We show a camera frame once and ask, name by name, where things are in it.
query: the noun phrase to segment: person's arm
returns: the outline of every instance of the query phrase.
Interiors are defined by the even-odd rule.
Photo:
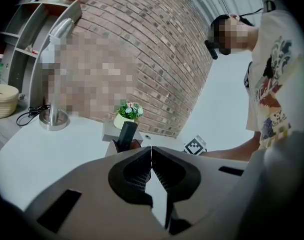
[[[248,161],[254,151],[260,146],[261,133],[256,131],[254,136],[244,144],[228,149],[228,150],[218,150],[211,152],[202,152],[200,156],[220,158],[220,159],[231,159],[231,160],[241,160]]]

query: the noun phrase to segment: white wall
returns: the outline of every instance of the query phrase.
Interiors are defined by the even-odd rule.
[[[253,136],[245,129],[248,95],[244,76],[250,61],[247,51],[219,54],[178,142],[184,144],[199,135],[207,143],[207,150],[214,151],[234,148]]]

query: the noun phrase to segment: potted plant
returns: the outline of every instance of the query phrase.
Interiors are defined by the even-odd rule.
[[[122,129],[124,122],[138,119],[143,115],[143,108],[134,102],[126,102],[117,109],[117,116],[114,119],[114,126]]]

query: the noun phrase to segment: white desk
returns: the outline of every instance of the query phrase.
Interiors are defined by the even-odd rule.
[[[45,188],[79,165],[105,156],[102,123],[69,116],[60,131],[44,130],[36,117],[22,127],[0,151],[0,194],[23,211]],[[148,134],[142,146],[175,149],[171,137]]]

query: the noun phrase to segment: man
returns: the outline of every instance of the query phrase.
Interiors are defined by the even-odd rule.
[[[261,26],[253,26],[236,14],[221,15],[211,24],[207,45],[229,55],[251,51],[252,62],[244,85],[249,95],[246,129],[252,139],[233,149],[205,152],[202,156],[248,161],[258,148],[268,148],[291,133],[288,117],[276,99],[276,93],[296,70],[304,57],[304,40],[293,16],[281,0],[263,0]]]

